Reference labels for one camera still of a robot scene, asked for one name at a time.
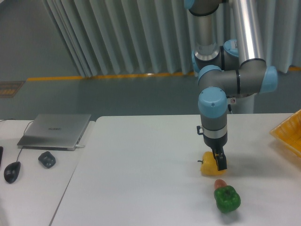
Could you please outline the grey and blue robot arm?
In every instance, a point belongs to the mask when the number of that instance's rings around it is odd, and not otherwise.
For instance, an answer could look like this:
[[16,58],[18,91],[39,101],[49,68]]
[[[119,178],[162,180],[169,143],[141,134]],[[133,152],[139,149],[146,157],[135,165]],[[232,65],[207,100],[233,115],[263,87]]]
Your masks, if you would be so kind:
[[256,4],[253,0],[230,0],[236,37],[218,46],[213,14],[221,0],[187,0],[185,8],[196,19],[198,41],[191,54],[198,75],[199,134],[212,149],[219,171],[227,168],[223,147],[228,139],[227,110],[230,97],[272,92],[277,70],[267,66],[262,49]]

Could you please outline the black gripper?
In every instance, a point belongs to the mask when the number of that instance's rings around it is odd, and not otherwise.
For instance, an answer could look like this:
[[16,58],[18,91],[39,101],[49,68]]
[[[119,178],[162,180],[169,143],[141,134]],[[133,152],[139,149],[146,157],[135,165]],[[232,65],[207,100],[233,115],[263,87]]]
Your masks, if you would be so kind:
[[227,126],[221,130],[211,131],[197,126],[197,134],[202,135],[204,143],[212,149],[214,159],[218,170],[227,169],[227,159],[224,154],[223,147],[228,141]]

